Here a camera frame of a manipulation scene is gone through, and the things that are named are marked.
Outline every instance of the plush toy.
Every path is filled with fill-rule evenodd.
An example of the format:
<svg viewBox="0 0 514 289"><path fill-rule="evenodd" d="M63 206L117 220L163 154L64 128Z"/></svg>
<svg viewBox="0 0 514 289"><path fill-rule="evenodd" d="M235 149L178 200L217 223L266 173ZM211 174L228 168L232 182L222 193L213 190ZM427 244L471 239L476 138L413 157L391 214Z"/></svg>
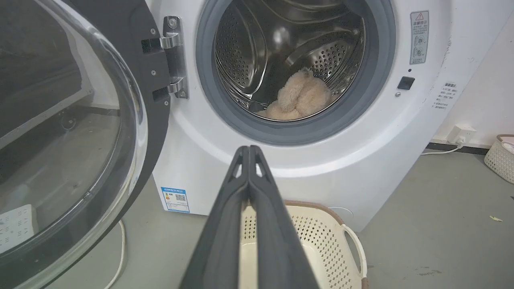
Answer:
<svg viewBox="0 0 514 289"><path fill-rule="evenodd" d="M302 68L279 90L277 100L258 115L275 120L294 120L312 115L331 104L331 92L323 80Z"/></svg>

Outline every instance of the qr code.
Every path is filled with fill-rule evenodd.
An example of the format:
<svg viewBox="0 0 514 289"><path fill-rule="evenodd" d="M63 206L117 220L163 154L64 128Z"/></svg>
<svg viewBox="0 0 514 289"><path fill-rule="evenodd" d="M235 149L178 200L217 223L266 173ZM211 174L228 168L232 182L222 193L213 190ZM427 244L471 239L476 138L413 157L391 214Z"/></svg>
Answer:
<svg viewBox="0 0 514 289"><path fill-rule="evenodd" d="M177 201L186 201L186 196L183 196L181 194L175 194L175 197L177 198Z"/></svg>

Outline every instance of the stainless steel drum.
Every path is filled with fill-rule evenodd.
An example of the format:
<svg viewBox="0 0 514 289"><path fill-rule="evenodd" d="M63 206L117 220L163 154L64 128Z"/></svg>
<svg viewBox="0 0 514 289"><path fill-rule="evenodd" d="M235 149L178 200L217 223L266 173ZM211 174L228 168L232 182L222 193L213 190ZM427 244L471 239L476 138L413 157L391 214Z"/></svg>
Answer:
<svg viewBox="0 0 514 289"><path fill-rule="evenodd" d="M303 67L327 84L334 101L340 99L362 62L365 28L342 0L234 0L215 39L223 86L254 113L276 100Z"/></svg>

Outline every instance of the floor stain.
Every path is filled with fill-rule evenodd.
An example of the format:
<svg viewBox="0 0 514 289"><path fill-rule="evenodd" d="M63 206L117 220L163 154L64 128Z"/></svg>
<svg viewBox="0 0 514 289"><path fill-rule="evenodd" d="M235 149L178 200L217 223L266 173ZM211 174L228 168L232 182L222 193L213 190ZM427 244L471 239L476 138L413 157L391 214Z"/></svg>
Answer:
<svg viewBox="0 0 514 289"><path fill-rule="evenodd" d="M419 273L418 275L420 276L427 276L427 275L435 275L435 274L441 274L443 272L439 271L439 270L432 270L432 272L427 272L427 273Z"/></svg>

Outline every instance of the washing machine door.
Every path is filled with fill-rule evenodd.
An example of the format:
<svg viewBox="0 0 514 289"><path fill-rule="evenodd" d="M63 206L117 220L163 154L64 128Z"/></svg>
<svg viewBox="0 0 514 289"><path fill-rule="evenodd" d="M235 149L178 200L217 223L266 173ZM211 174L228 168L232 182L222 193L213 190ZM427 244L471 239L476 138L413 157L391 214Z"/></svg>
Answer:
<svg viewBox="0 0 514 289"><path fill-rule="evenodd" d="M41 288L132 204L169 118L143 0L0 4L0 288Z"/></svg>

